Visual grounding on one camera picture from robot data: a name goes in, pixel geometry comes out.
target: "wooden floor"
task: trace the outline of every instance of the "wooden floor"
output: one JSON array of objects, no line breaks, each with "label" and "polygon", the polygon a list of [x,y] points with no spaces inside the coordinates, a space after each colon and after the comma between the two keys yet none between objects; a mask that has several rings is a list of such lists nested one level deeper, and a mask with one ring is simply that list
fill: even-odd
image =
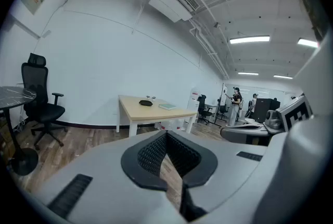
[{"label": "wooden floor", "polygon": [[[225,125],[225,123],[226,122],[222,121],[219,122],[220,125]],[[35,125],[35,123],[28,123],[25,129],[17,135],[17,140],[22,148],[33,148],[35,137],[33,137],[30,132],[33,125]],[[140,128],[137,134],[154,130],[155,128],[153,127]],[[191,133],[202,138],[223,140],[220,136],[220,127],[213,124],[206,126],[204,123],[194,123]],[[82,155],[90,148],[99,144],[128,138],[129,129],[121,129],[120,133],[116,133],[116,130],[68,128],[67,132],[59,130],[54,131],[54,134],[63,142],[63,147],[60,147],[51,136],[45,135],[39,142],[39,163],[35,170],[27,176],[18,176],[13,172],[11,173],[16,183],[29,192],[37,190],[39,186],[57,170],[67,165],[70,161]],[[168,183],[168,191],[166,193],[168,199],[179,209],[182,179],[173,167],[168,156],[165,157],[162,163],[160,177]]]}]

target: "black mesh office chair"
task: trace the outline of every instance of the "black mesh office chair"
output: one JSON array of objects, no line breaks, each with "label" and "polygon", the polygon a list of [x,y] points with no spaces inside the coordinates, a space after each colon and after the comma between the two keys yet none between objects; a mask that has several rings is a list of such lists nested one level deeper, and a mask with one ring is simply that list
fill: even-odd
[{"label": "black mesh office chair", "polygon": [[52,93],[52,95],[56,97],[54,105],[48,103],[46,88],[48,69],[45,65],[46,59],[44,56],[30,54],[28,63],[23,63],[21,67],[24,88],[37,93],[37,97],[34,101],[24,105],[24,110],[30,120],[44,124],[44,127],[31,130],[32,135],[35,135],[36,131],[41,131],[34,142],[36,150],[40,149],[37,143],[47,133],[50,134],[60,146],[63,146],[63,143],[53,135],[52,131],[59,129],[67,131],[65,127],[51,127],[51,122],[57,120],[65,112],[65,109],[57,105],[58,97],[62,97],[63,94]]},{"label": "black mesh office chair", "polygon": [[229,111],[229,107],[227,107],[227,105],[221,105],[219,108],[220,114],[218,115],[217,119],[226,121],[225,119],[223,119],[223,117],[225,117],[225,113],[228,113],[228,111]]},{"label": "black mesh office chair", "polygon": [[206,122],[206,125],[209,123],[208,120],[206,120],[206,117],[209,117],[211,116],[213,113],[209,112],[209,109],[206,111],[205,110],[205,106],[204,106],[204,100],[206,99],[206,96],[205,95],[201,95],[199,98],[198,98],[198,101],[199,101],[199,108],[198,108],[198,112],[199,112],[199,118],[198,118],[198,123],[199,123],[199,120],[203,120],[204,122]]}]

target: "ceiling light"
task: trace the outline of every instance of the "ceiling light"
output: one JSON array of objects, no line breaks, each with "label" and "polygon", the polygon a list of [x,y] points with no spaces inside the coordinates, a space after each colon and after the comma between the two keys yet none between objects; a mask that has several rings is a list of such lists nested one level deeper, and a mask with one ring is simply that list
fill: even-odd
[{"label": "ceiling light", "polygon": [[256,37],[244,37],[244,38],[237,38],[237,39],[230,39],[231,44],[236,43],[251,43],[251,42],[269,42],[269,36],[256,36]]},{"label": "ceiling light", "polygon": [[297,44],[318,48],[318,43],[317,42],[309,41],[309,40],[306,40],[306,39],[299,39]]},{"label": "ceiling light", "polygon": [[259,75],[259,73],[251,73],[251,72],[239,72],[240,75]]},{"label": "ceiling light", "polygon": [[274,75],[275,78],[283,78],[283,79],[289,79],[291,80],[292,77],[287,77],[287,76],[279,76],[279,75]]}]

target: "table leg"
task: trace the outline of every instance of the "table leg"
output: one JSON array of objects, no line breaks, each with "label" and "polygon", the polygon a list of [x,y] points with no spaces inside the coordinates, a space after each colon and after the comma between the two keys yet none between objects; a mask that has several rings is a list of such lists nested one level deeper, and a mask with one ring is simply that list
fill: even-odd
[{"label": "table leg", "polygon": [[10,136],[15,146],[15,153],[12,157],[12,160],[10,161],[11,166],[16,174],[21,176],[28,175],[36,168],[38,164],[38,154],[34,149],[31,148],[21,149],[19,143],[16,140],[14,131],[12,130],[9,109],[4,110],[4,113],[6,116]]},{"label": "table leg", "polygon": [[191,133],[192,125],[193,125],[194,121],[196,120],[196,116],[197,115],[193,115],[190,117],[189,123],[187,124],[186,133]]},{"label": "table leg", "polygon": [[137,123],[130,123],[130,135],[129,137],[136,136]]},{"label": "table leg", "polygon": [[116,128],[116,132],[119,132],[119,127],[120,127],[120,107],[121,107],[121,103],[120,103],[120,100],[118,98],[118,115],[117,115],[117,128]]}]

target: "black shirt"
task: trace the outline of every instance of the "black shirt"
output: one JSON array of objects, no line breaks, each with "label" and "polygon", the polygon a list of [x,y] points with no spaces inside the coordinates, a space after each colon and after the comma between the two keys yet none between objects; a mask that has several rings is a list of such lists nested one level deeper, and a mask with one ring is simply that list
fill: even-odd
[{"label": "black shirt", "polygon": [[241,97],[241,95],[239,94],[239,93],[237,93],[237,94],[234,94],[233,95],[233,99],[237,102],[237,100],[238,99],[240,99],[240,102],[241,102],[241,100],[242,100],[242,97]]}]

